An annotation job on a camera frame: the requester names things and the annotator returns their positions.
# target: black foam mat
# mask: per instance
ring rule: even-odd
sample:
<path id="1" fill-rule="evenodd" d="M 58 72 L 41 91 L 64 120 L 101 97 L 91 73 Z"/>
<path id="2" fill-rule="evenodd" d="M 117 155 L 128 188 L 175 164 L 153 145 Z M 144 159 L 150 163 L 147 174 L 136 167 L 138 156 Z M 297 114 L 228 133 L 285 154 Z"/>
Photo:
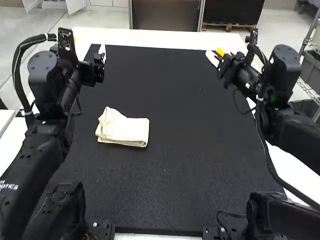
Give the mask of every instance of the black foam mat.
<path id="1" fill-rule="evenodd" d="M 204 51 L 109 45 L 106 55 L 104 83 L 82 87 L 71 150 L 49 184 L 82 181 L 87 218 L 200 232 L 218 210 L 245 213 L 252 191 L 283 192 L 253 116 L 237 112 Z M 146 148 L 97 142 L 106 106 L 150 120 Z"/>

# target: floor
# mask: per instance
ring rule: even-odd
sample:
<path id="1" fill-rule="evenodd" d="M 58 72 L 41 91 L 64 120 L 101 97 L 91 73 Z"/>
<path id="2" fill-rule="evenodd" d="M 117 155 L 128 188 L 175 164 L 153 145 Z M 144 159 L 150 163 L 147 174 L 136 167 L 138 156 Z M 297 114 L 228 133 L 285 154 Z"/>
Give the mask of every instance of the floor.
<path id="1" fill-rule="evenodd" d="M 129 28 L 128 13 L 107 11 L 79 11 L 68 15 L 65 10 L 36 8 L 26 15 L 23 8 L 0 7 L 0 97 L 9 109 L 17 110 L 21 103 L 14 91 L 11 76 L 12 57 L 17 45 L 29 36 L 46 32 L 56 33 L 58 27 L 97 27 Z M 263 9 L 258 23 L 258 45 L 268 57 L 274 46 L 286 44 L 297 51 L 312 22 L 312 17 L 290 10 Z M 209 28 L 208 32 L 224 32 L 224 28 Z M 239 33 L 243 40 L 248 31 L 234 27 L 233 33 Z M 25 53 L 21 64 L 22 84 L 26 93 L 28 86 L 28 59 L 31 53 L 47 50 L 52 43 L 42 43 Z"/>

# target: wall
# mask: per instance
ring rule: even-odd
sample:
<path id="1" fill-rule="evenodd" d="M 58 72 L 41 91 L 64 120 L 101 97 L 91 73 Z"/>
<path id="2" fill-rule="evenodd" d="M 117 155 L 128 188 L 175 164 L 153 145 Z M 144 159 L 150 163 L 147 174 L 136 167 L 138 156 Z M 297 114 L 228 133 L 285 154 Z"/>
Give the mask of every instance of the wall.
<path id="1" fill-rule="evenodd" d="M 297 0 L 264 0 L 264 9 L 294 10 Z"/>

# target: table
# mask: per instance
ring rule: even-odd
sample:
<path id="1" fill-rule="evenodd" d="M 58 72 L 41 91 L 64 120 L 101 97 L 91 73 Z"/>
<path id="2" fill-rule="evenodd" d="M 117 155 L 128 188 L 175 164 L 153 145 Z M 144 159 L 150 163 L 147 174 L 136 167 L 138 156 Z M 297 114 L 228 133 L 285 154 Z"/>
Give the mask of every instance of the table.
<path id="1" fill-rule="evenodd" d="M 129 30 L 129 29 L 105 29 L 105 28 L 86 28 L 75 27 L 73 29 L 75 36 L 75 48 L 80 60 L 84 59 L 90 45 L 108 44 L 136 47 L 153 47 L 168 49 L 192 49 L 192 50 L 215 50 L 222 48 L 226 52 L 241 51 L 247 52 L 245 43 L 236 33 L 212 33 L 212 32 L 174 32 L 174 31 L 153 31 L 153 30 Z M 308 99 L 308 95 L 296 96 L 297 99 Z M 248 100 L 250 107 L 254 103 Z M 25 138 L 24 133 L 27 130 L 24 119 L 15 117 L 7 130 L 0 139 L 1 168 L 0 174 L 13 161 L 18 153 L 22 141 Z M 277 170 L 278 175 L 290 183 L 292 186 L 320 203 L 320 192 L 315 189 L 320 184 L 320 176 L 310 170 L 297 158 L 289 153 L 282 151 L 276 146 L 268 144 L 270 156 Z M 302 203 L 300 199 L 285 190 L 285 193 L 292 200 Z M 133 237 L 133 234 L 117 234 L 116 239 L 126 240 Z M 150 236 L 134 235 L 135 238 L 142 240 L 150 239 Z M 154 239 L 180 239 L 180 237 L 154 236 Z"/>
<path id="2" fill-rule="evenodd" d="M 15 115 L 13 110 L 0 109 L 0 137 L 4 134 Z"/>

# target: white towel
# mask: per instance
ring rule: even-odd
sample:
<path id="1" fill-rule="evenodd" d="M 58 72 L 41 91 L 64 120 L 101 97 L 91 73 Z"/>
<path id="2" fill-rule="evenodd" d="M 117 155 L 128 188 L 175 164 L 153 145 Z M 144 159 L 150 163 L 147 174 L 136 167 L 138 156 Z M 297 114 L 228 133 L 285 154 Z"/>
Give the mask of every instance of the white towel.
<path id="1" fill-rule="evenodd" d="M 149 119 L 129 118 L 106 107 L 95 130 L 98 142 L 146 147 L 149 138 Z"/>

